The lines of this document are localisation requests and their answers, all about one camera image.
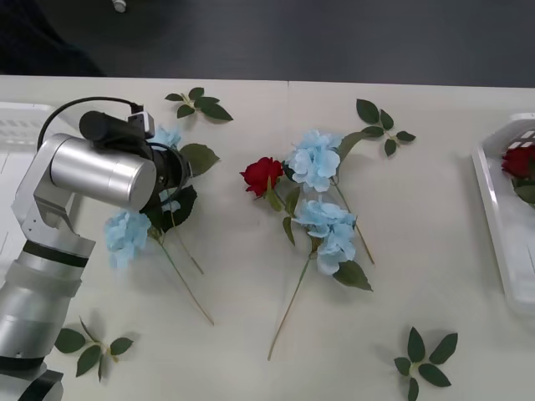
artificial flower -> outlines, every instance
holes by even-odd
[[[148,140],[153,144],[163,144],[171,148],[175,148],[181,141],[181,136],[178,133],[178,129],[167,130],[161,125],[158,126],[154,138]]]
[[[112,267],[126,268],[138,249],[145,248],[150,220],[140,213],[121,211],[104,225]]]
[[[318,269],[327,276],[339,270],[339,263],[352,261],[355,216],[332,203],[303,200],[295,222],[306,226],[310,236],[323,238],[318,248]]]
[[[342,143],[338,135],[320,134],[317,129],[305,134],[304,140],[297,146],[287,160],[294,171],[292,179],[304,183],[304,190],[315,189],[325,192],[329,189],[329,178],[336,175],[340,156],[336,149]]]
[[[529,177],[529,160],[535,162],[535,146],[507,150],[503,156],[502,170],[517,178]]]
[[[257,196],[262,196],[268,190],[268,179],[271,179],[271,185],[274,187],[277,178],[283,175],[284,171],[280,161],[273,160],[273,157],[262,157],[240,174],[249,185],[247,192],[252,190]]]

black cable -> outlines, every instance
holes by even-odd
[[[109,101],[109,102],[117,102],[117,103],[128,104],[130,106],[131,110],[132,110],[132,114],[133,113],[139,113],[140,111],[143,110],[142,106],[139,106],[138,104],[136,104],[134,102],[130,102],[129,100],[125,100],[125,99],[121,99],[121,98],[110,98],[110,97],[106,97],[106,96],[92,96],[92,97],[89,97],[89,98],[81,98],[81,99],[73,100],[72,102],[68,102],[68,103],[64,104],[63,106],[58,107],[46,119],[46,121],[43,124],[43,127],[41,128],[41,131],[39,132],[39,137],[37,139],[37,150],[41,149],[41,146],[43,145],[44,134],[45,134],[48,126],[50,125],[50,123],[52,123],[52,120],[55,119],[58,116],[59,113],[61,113],[65,109],[69,108],[70,106],[74,106],[75,104],[80,104],[80,103],[85,103],[85,102],[93,102],[93,101],[97,101],[97,100],[104,100],[104,101]]]

leaf sprig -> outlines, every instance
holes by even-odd
[[[456,332],[445,336],[441,343],[438,344],[435,351],[429,356],[429,362],[425,362],[425,344],[421,335],[413,327],[409,334],[409,344],[407,353],[409,358],[396,358],[395,367],[398,372],[410,378],[408,401],[416,401],[420,387],[413,377],[412,372],[417,369],[420,376],[436,387],[451,386],[448,377],[436,366],[442,365],[456,351],[457,340],[459,336]]]
[[[130,349],[134,343],[126,337],[120,337],[114,340],[108,347],[100,341],[94,334],[91,334],[87,326],[85,326],[82,318],[80,318],[82,328],[89,337],[89,341],[84,335],[72,328],[62,328],[59,332],[58,339],[54,344],[61,353],[75,353],[89,345],[80,355],[77,368],[76,377],[80,377],[91,370],[97,363],[99,364],[98,375],[99,382],[102,380],[104,363],[107,357],[111,357],[114,362],[119,362],[118,356],[122,355]]]
[[[394,128],[394,120],[386,111],[377,109],[377,106],[368,100],[357,99],[357,113],[365,123],[372,124],[362,130],[368,134],[369,138],[380,138],[384,134],[388,136],[385,141],[385,153],[392,156],[398,147],[416,139],[413,134],[407,131],[400,131],[396,135],[391,135],[388,131]]]
[[[232,116],[219,104],[219,99],[204,95],[204,88],[193,88],[189,94],[168,94],[166,100],[183,103],[176,111],[178,119],[201,111],[213,119],[233,120]]]

gray floor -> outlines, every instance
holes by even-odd
[[[533,0],[40,0],[110,76],[535,87]]]

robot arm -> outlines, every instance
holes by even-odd
[[[146,112],[128,122],[89,112],[80,120],[85,139],[57,134],[36,154],[12,206],[27,241],[0,288],[0,401],[57,400],[63,394],[62,375],[47,371],[43,360],[94,248],[69,220],[74,194],[147,211],[172,201],[173,195],[161,203],[159,193],[177,193],[191,176],[176,150],[146,142],[152,129]],[[24,397],[28,391],[33,398]]]

